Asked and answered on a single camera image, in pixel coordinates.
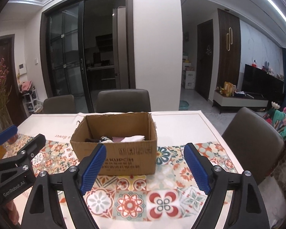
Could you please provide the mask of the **left hand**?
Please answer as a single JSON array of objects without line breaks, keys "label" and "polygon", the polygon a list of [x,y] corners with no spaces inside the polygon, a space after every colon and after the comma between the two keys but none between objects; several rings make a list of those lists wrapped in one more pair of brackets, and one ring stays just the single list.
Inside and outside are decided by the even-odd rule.
[{"label": "left hand", "polygon": [[17,208],[14,204],[14,201],[10,201],[6,204],[7,212],[9,219],[13,222],[14,225],[18,223],[19,220],[19,213],[17,211]]}]

